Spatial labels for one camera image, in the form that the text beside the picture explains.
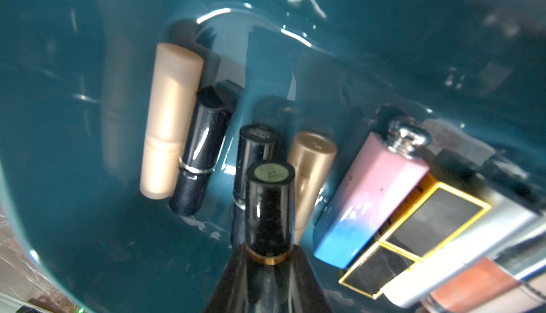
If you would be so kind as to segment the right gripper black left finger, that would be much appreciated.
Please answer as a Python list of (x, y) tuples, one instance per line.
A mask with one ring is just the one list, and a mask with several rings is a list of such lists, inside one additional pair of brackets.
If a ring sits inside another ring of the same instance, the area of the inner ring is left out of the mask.
[(204, 312), (255, 312), (256, 263), (249, 247), (238, 246)]

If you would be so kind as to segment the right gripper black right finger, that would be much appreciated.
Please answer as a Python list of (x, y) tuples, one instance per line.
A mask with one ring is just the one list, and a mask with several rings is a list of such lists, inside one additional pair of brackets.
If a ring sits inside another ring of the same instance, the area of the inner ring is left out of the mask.
[(303, 249), (294, 246), (289, 257), (288, 312), (332, 313)]

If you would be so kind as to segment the black lipstick sideways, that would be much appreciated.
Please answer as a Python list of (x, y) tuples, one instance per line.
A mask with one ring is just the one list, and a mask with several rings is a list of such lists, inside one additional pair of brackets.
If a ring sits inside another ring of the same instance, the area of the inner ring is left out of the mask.
[(262, 160), (246, 173), (245, 247), (264, 265), (287, 260), (294, 247), (295, 170), (288, 162)]

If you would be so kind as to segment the beige lipstick tube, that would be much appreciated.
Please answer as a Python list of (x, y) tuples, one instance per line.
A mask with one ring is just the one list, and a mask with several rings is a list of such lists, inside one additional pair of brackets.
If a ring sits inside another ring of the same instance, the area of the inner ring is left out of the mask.
[(298, 245), (310, 221), (317, 198), (337, 155), (327, 137), (310, 131), (294, 135), (288, 162), (294, 167), (294, 244)]

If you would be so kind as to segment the blue pink lipstick tube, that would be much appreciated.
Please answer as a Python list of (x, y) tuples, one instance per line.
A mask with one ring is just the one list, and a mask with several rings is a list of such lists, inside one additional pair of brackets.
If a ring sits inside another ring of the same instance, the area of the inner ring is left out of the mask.
[(431, 142), (413, 118), (397, 117), (387, 135), (371, 132), (314, 227), (314, 256), (347, 267), (428, 173), (418, 150)]

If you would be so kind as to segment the rose lipstick tube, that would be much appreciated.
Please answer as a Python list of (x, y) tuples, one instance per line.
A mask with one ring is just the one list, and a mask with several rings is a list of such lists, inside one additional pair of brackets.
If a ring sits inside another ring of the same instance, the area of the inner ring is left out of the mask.
[(419, 312), (471, 312), (513, 289), (516, 273), (545, 269), (545, 234), (515, 243), (457, 275), (421, 300)]

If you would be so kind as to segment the silver lipstick tube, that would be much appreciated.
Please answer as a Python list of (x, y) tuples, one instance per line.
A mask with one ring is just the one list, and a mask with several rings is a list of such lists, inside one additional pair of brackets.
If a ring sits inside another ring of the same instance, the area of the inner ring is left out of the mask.
[(421, 263), (389, 282), (383, 294), (398, 307), (409, 308), (448, 283), (480, 259), (506, 247), (543, 222), (544, 201), (528, 173), (503, 156), (482, 165), (447, 149), (434, 155), (422, 152), (432, 170), (462, 185), (466, 193), (491, 209), (456, 238)]

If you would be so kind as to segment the light pink lipstick tube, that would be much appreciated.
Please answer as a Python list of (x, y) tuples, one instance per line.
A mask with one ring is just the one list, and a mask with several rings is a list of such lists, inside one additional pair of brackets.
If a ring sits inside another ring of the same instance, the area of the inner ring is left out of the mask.
[(545, 269), (516, 273), (518, 284), (511, 290), (471, 310), (475, 312), (528, 312), (545, 305)]

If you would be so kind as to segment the tan lipstick tube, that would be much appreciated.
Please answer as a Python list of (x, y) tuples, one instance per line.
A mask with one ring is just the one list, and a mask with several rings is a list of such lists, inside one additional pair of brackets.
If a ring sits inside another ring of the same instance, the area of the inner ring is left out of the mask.
[(149, 199), (166, 199), (174, 192), (203, 65), (203, 58), (187, 48), (156, 47), (139, 185)]

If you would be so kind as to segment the teal plastic storage box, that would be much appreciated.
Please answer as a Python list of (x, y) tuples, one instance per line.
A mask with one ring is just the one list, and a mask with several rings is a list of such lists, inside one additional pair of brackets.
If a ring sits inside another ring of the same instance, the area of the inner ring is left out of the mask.
[[(139, 190), (156, 46), (242, 88), (201, 210)], [(89, 312), (201, 312), (232, 248), (238, 132), (328, 135), (334, 194), (403, 112), (545, 189), (545, 0), (1, 0), (1, 202), (24, 250)]]

